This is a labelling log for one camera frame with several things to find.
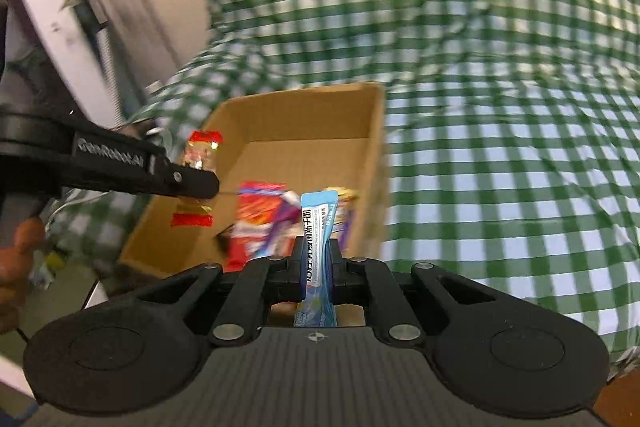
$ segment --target light blue stick packet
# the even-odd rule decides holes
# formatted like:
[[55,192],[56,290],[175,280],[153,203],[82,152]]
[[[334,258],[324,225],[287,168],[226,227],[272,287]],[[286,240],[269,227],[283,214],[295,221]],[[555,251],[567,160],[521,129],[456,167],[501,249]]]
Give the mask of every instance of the light blue stick packet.
[[296,327],[333,327],[337,325],[334,306],[329,297],[325,259],[326,242],[334,227],[338,192],[323,190],[302,194],[302,227],[305,233],[306,258],[305,299],[296,308],[293,325]]

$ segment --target human hand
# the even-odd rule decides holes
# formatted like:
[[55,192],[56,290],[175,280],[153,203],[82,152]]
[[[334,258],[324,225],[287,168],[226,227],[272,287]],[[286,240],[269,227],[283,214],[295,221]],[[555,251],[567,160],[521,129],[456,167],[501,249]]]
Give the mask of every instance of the human hand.
[[18,309],[28,293],[33,251],[43,240],[42,221],[31,217],[15,230],[14,245],[0,249],[0,333],[20,325]]

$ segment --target green and white checkered tablecloth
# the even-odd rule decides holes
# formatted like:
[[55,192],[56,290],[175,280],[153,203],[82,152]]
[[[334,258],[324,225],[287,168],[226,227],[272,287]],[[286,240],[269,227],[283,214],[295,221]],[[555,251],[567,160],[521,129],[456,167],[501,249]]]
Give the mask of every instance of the green and white checkered tablecloth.
[[[136,119],[176,158],[222,100],[375,80],[392,166],[384,259],[428,259],[640,344],[638,0],[209,0],[210,45]],[[85,194],[75,194],[82,198]],[[148,196],[60,212],[113,262]]]

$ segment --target ribbed gray surface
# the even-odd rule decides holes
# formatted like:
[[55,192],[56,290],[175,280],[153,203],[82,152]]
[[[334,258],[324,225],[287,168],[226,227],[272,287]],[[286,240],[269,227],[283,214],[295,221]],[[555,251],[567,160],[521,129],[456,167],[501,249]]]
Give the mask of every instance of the ribbed gray surface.
[[[313,331],[326,338],[309,339]],[[112,418],[75,417],[45,406],[27,427],[595,427],[587,411],[514,420],[451,394],[412,349],[380,343],[370,328],[263,328],[249,346],[218,349],[180,394]]]

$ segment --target cardboard box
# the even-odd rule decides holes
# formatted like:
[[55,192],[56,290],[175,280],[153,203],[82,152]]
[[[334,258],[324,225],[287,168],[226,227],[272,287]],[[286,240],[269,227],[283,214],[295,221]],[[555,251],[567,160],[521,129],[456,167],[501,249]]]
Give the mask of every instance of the cardboard box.
[[384,120],[384,91],[369,82],[222,103],[203,127],[224,137],[217,156],[220,193],[209,203],[213,226],[169,227],[177,200],[157,196],[129,237],[121,263],[156,277],[206,262],[224,266],[216,235],[233,224],[236,192],[249,180],[286,183],[298,194],[328,186],[356,189],[348,256],[375,257],[384,216],[380,194],[388,193]]

